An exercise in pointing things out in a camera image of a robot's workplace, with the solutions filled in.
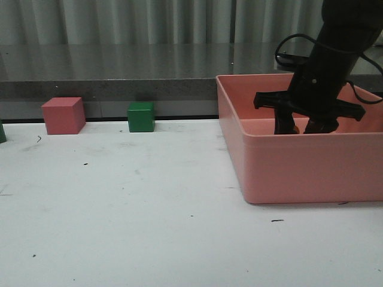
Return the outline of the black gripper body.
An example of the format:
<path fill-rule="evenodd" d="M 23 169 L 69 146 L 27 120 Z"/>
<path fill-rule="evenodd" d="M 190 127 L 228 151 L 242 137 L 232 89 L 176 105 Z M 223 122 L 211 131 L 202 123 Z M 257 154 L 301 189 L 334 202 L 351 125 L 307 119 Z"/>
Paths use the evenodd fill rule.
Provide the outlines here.
<path fill-rule="evenodd" d="M 316 120 L 345 117 L 360 121 L 365 109 L 338 99 L 348 75 L 349 69 L 341 66 L 302 65 L 294 72 L 287 90 L 257 92 L 254 107 L 274 109 L 280 121 L 293 121 L 294 113 Z"/>

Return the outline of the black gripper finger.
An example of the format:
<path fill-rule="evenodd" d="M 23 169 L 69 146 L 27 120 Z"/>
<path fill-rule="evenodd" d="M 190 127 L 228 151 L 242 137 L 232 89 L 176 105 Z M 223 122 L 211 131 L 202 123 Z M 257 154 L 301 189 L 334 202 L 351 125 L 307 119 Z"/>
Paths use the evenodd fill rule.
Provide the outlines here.
<path fill-rule="evenodd" d="M 275 135 L 295 134 L 295 122 L 291 111 L 275 109 Z"/>
<path fill-rule="evenodd" d="M 338 128 L 336 119 L 319 120 L 310 118 L 304 134 L 331 133 Z"/>

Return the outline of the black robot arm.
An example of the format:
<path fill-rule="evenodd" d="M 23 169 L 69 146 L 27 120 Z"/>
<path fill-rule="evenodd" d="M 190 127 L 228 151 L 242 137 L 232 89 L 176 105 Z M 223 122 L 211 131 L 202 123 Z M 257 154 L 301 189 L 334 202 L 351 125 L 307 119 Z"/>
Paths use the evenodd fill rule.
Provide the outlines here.
<path fill-rule="evenodd" d="M 324 1 L 323 26 L 308 57 L 275 51 L 275 61 L 294 75 L 286 91 L 258 92 L 255 108 L 272 108 L 275 134 L 297 134 L 293 114 L 309 118 L 305 133 L 331 133 L 338 118 L 360 121 L 361 105 L 338 99 L 342 87 L 359 58 L 382 32 L 382 1 Z"/>

